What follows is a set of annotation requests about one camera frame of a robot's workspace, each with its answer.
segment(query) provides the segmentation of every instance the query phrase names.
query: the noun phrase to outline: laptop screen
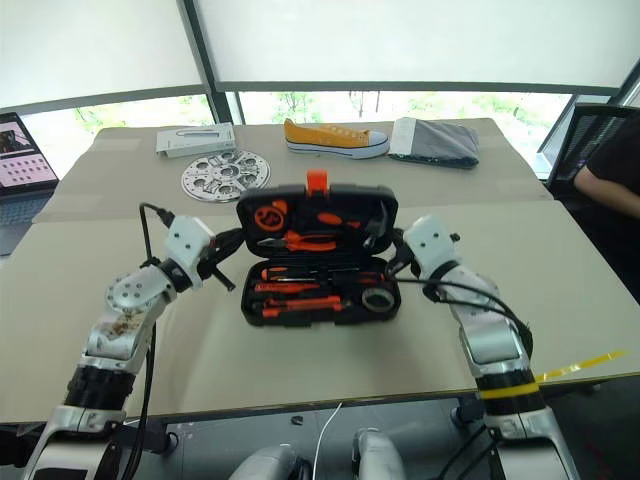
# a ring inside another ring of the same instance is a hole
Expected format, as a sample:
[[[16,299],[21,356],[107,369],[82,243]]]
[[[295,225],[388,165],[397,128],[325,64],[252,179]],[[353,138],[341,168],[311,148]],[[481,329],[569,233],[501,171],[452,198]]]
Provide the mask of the laptop screen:
[[[51,189],[57,183],[18,115],[0,114],[0,195]]]

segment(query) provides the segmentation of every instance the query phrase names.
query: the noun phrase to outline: person's arm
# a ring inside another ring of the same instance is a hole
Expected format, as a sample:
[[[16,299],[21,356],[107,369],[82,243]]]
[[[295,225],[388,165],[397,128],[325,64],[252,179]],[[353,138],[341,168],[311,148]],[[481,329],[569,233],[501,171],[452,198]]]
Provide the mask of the person's arm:
[[[580,169],[573,184],[592,200],[640,220],[640,195],[624,185],[596,177],[587,166]]]

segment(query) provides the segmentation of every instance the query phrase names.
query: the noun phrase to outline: office chair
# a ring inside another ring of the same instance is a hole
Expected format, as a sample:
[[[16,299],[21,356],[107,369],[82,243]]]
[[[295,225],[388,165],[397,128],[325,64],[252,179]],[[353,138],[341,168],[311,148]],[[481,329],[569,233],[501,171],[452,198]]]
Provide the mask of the office chair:
[[[627,118],[640,115],[640,108],[599,103],[578,103],[571,123],[546,182],[553,198],[569,211],[590,202],[574,186],[573,179],[598,147],[624,125]]]

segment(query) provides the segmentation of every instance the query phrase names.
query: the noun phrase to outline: folded gray cloth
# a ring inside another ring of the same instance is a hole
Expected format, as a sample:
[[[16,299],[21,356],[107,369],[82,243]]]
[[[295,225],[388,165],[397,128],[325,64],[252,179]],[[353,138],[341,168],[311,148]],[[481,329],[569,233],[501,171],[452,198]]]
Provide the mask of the folded gray cloth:
[[[478,134],[462,125],[403,117],[393,124],[388,155],[409,162],[473,168],[478,163]]]

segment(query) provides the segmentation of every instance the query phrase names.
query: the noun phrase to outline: silver gear plate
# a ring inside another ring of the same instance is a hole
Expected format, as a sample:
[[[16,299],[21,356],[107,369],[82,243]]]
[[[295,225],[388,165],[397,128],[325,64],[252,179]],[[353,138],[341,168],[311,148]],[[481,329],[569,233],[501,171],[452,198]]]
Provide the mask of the silver gear plate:
[[[267,161],[246,150],[230,150],[194,161],[182,174],[182,189],[203,202],[230,202],[269,180]]]

